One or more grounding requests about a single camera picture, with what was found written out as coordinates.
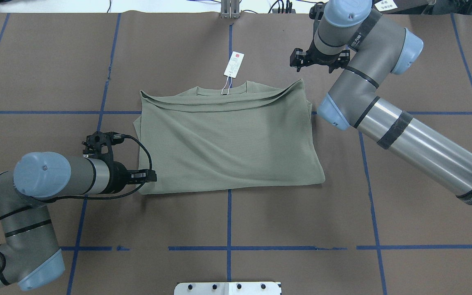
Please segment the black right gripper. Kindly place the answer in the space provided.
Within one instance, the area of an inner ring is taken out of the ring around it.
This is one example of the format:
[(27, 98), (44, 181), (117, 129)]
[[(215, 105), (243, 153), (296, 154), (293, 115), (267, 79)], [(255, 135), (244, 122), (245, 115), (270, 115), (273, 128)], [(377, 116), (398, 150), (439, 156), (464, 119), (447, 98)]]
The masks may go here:
[(333, 73), (335, 69), (345, 69), (349, 61), (349, 49), (329, 55), (323, 54), (315, 48), (309, 49), (307, 52), (300, 48), (294, 48), (290, 55), (290, 67), (302, 68), (305, 66), (322, 65), (329, 67), (329, 73)]

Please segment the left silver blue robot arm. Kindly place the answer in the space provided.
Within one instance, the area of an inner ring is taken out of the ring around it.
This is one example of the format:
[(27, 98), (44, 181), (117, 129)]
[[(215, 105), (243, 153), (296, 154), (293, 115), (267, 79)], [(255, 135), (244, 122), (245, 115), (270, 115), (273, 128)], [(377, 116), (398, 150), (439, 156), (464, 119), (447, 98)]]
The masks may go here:
[(23, 291), (40, 288), (65, 271), (48, 204), (101, 195), (118, 198), (128, 184), (155, 182), (151, 168), (127, 170), (119, 162), (66, 157), (55, 152), (24, 155), (13, 170), (0, 173), (0, 288), (17, 284)]

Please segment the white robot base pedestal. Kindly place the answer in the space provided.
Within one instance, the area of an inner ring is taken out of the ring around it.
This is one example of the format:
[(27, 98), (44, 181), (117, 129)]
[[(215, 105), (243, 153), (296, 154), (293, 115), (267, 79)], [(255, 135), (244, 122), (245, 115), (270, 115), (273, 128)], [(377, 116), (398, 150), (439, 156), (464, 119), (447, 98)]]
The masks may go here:
[(281, 295), (280, 282), (183, 282), (176, 285), (174, 295)]

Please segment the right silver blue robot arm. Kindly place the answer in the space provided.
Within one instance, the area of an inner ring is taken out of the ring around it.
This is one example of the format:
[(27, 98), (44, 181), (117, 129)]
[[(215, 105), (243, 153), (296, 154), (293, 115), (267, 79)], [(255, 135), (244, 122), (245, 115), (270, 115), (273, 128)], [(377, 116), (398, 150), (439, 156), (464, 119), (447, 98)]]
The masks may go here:
[(290, 66), (343, 69), (318, 115), (339, 129), (354, 127), (472, 206), (472, 153), (377, 92), (388, 75), (412, 66), (424, 48), (422, 39), (369, 0), (318, 2), (309, 17), (313, 41), (307, 51), (294, 49)]

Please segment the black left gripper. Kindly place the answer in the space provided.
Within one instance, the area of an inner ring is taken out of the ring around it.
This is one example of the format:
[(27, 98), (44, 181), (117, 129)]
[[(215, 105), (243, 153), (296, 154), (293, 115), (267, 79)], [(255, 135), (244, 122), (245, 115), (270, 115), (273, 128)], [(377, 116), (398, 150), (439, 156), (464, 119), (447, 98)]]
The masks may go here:
[(107, 163), (110, 179), (107, 183), (107, 194), (119, 193), (126, 185), (133, 183), (156, 182), (157, 174), (152, 169), (127, 170), (120, 162)]

